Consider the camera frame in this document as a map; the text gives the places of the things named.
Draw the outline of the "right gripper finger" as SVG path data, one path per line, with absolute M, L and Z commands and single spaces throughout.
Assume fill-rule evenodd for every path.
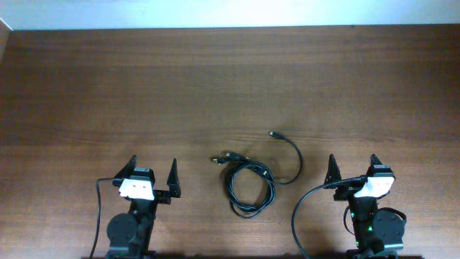
M 336 184 L 342 180 L 341 172 L 333 154 L 328 157 L 328 169 L 324 184 L 326 188 L 336 188 Z
M 370 165 L 367 169 L 366 175 L 373 176 L 374 174 L 379 173 L 381 170 L 382 170 L 382 162 L 375 154 L 371 154 Z

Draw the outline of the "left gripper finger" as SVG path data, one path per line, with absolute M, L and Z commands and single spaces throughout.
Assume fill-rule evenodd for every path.
M 178 178 L 178 164 L 177 159 L 174 158 L 172 161 L 172 166 L 167 178 L 167 185 L 169 188 L 169 192 L 171 197 L 173 198 L 180 198 L 181 197 L 181 187 Z
M 137 156 L 133 155 L 128 163 L 114 176 L 116 179 L 128 178 L 134 171 L 137 165 Z

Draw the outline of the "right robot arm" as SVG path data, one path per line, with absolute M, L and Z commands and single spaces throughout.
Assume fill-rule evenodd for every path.
M 403 249 L 403 235 L 407 217 L 401 211 L 378 207 L 377 202 L 388 195 L 395 182 L 391 167 L 375 155 L 364 175 L 343 179 L 333 155 L 328 158 L 325 189 L 333 189 L 335 201 L 346 201 L 356 241 L 356 249 L 347 250 L 346 257 L 397 258 Z

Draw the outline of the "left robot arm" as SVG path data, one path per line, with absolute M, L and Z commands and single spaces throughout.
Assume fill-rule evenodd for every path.
M 172 161 L 167 190 L 154 188 L 154 171 L 138 167 L 135 155 L 114 176 L 112 184 L 119 189 L 120 197 L 130 202 L 130 207 L 127 213 L 117 214 L 108 223 L 106 234 L 110 244 L 106 257 L 155 259 L 157 253 L 149 246 L 157 207 L 181 197 L 177 160 Z

